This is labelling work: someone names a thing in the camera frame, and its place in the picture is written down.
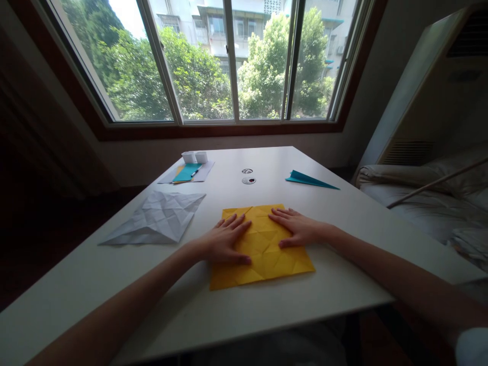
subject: air conditioner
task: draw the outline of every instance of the air conditioner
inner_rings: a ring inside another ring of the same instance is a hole
[[[359,163],[421,165],[488,82],[488,3],[428,26]]]

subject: white folded paper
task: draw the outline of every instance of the white folded paper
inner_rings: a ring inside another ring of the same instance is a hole
[[[141,208],[99,245],[177,243],[203,197],[204,193],[186,195],[153,191]]]

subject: sofa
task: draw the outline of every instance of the sofa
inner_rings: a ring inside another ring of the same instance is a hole
[[[488,141],[423,166],[366,165],[359,170],[356,186],[387,206],[487,156]],[[488,272],[488,163],[434,186],[391,211]],[[475,289],[483,302],[488,299],[487,285],[484,281],[483,288]]]

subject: round sticker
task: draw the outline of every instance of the round sticker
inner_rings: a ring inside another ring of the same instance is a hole
[[[242,183],[244,184],[253,184],[254,182],[256,182],[255,178],[242,178]]]

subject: paper cup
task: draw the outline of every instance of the paper cup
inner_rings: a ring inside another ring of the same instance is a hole
[[[195,162],[195,153],[193,151],[186,151],[181,154],[185,164],[193,164]]]
[[[195,157],[198,164],[205,164],[208,161],[206,151],[199,151],[195,153]]]

